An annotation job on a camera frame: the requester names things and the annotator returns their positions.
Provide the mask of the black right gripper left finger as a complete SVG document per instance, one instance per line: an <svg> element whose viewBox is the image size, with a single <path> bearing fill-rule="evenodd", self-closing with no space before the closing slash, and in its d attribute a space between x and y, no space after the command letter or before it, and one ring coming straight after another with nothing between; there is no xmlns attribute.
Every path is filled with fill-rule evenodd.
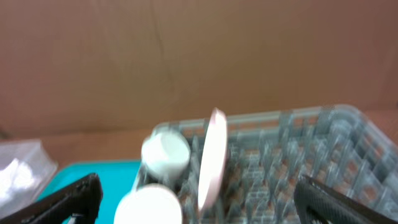
<svg viewBox="0 0 398 224"><path fill-rule="evenodd" d="M100 177L90 173L66 187L1 219L1 224L94 223L98 218L103 189Z"/></svg>

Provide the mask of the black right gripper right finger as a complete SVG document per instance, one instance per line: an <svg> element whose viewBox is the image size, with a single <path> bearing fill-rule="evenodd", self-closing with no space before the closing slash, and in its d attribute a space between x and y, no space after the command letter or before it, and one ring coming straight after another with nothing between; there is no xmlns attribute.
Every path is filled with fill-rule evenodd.
<svg viewBox="0 0 398 224"><path fill-rule="evenodd" d="M294 204L301 223L397 224L307 175L298 178Z"/></svg>

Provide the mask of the white tissue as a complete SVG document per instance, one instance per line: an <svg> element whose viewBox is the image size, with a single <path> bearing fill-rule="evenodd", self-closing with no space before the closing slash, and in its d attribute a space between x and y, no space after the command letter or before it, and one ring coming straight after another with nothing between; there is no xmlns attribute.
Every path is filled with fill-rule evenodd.
<svg viewBox="0 0 398 224"><path fill-rule="evenodd" d="M1 201L8 201L13 195L33 189L37 183L32 168L18 159L1 170Z"/></svg>

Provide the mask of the small pink plate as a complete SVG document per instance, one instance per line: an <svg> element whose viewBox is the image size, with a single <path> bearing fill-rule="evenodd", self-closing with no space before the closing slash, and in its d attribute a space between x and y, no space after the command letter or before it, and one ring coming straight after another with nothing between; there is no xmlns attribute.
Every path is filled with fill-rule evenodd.
<svg viewBox="0 0 398 224"><path fill-rule="evenodd" d="M149 184L129 192L121 199L113 223L182 224L182 206L169 188Z"/></svg>

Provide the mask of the grey bowl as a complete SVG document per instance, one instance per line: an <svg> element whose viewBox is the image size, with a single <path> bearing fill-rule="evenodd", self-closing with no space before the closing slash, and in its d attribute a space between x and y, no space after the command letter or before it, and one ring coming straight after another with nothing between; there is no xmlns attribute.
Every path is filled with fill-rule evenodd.
<svg viewBox="0 0 398 224"><path fill-rule="evenodd" d="M141 159L154 178L177 179L190 162L190 147L180 133L163 131L144 140Z"/></svg>

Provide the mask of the large pink plate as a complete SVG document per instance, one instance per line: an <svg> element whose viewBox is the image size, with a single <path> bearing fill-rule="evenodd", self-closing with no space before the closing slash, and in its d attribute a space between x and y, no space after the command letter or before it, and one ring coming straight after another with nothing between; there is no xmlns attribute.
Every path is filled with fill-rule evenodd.
<svg viewBox="0 0 398 224"><path fill-rule="evenodd" d="M227 158L228 125L218 108L212 111L201 159L198 182L198 211L211 208L218 198Z"/></svg>

